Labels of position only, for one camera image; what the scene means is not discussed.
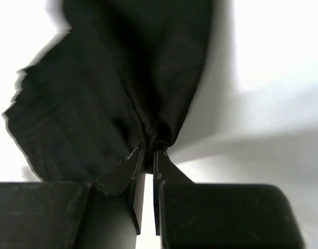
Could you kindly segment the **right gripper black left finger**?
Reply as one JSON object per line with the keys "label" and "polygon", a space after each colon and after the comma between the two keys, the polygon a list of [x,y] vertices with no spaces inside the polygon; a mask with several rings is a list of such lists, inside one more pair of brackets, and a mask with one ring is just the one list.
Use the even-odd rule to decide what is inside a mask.
{"label": "right gripper black left finger", "polygon": [[0,248],[135,248],[142,145],[93,183],[0,183]]}

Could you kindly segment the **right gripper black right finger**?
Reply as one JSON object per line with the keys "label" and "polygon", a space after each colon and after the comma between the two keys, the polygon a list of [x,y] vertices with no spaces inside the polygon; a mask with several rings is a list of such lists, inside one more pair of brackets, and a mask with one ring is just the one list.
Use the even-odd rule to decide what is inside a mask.
{"label": "right gripper black right finger", "polygon": [[195,183],[154,154],[156,234],[162,248],[304,248],[286,195],[268,184]]}

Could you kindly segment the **black pleated skirt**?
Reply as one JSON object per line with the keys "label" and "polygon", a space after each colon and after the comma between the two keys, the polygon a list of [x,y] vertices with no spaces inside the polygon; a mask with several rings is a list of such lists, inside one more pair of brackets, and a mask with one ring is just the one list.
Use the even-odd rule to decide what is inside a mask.
{"label": "black pleated skirt", "polygon": [[138,144],[174,144],[209,54],[217,1],[62,1],[70,29],[22,70],[5,111],[44,181],[92,182]]}

